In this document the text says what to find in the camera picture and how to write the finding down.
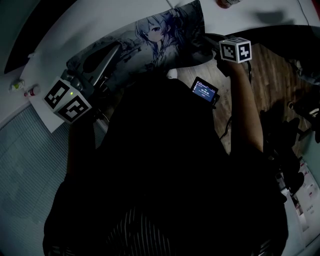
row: floor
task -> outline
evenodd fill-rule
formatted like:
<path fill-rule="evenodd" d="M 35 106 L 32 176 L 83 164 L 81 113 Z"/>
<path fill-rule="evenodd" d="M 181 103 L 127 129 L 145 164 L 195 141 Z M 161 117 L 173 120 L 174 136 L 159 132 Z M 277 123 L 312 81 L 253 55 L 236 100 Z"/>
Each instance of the floor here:
<path fill-rule="evenodd" d="M 258 112 L 269 110 L 276 102 L 283 105 L 283 121 L 290 121 L 295 117 L 300 118 L 299 128 L 305 131 L 310 123 L 293 110 L 287 107 L 289 101 L 296 102 L 305 93 L 311 90 L 312 85 L 299 79 L 291 65 L 286 60 L 261 44 L 252 46 L 252 90 Z M 213 111 L 215 131 L 220 137 L 226 129 L 226 124 L 231 116 L 231 91 L 230 78 L 225 77 L 217 68 L 213 59 L 207 63 L 178 69 L 178 79 L 191 87 L 196 77 L 200 77 L 219 89 L 220 99 Z M 222 144 L 227 151 L 231 150 L 231 125 L 228 134 L 222 139 Z M 297 142 L 293 151 L 300 157 L 305 141 Z"/>

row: black cable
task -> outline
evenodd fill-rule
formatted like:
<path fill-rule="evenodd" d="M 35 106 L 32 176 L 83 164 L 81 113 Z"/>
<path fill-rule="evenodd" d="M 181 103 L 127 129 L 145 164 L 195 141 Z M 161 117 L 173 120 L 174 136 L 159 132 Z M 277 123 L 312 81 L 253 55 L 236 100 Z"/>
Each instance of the black cable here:
<path fill-rule="evenodd" d="M 308 21 L 308 19 L 307 19 L 307 16 L 305 15 L 304 9 L 302 9 L 302 6 L 301 6 L 300 1 L 299 1 L 299 0 L 297 0 L 297 1 L 298 1 L 299 5 L 300 5 L 300 8 L 301 8 L 301 11 L 302 11 L 302 13 L 303 13 L 303 16 L 305 17 L 305 20 L 306 20 L 306 22 L 308 23 L 308 26 L 310 26 L 309 21 Z"/>
<path fill-rule="evenodd" d="M 250 84 L 251 84 L 251 79 L 252 79 L 251 64 L 250 64 L 250 61 L 246 61 L 246 63 L 248 64 L 249 82 L 250 82 Z M 226 123 L 225 130 L 224 130 L 224 134 L 222 134 L 222 136 L 220 137 L 220 141 L 227 135 L 229 126 L 230 126 L 230 124 L 231 124 L 231 120 L 232 120 L 232 116 L 230 116 L 228 122 Z"/>

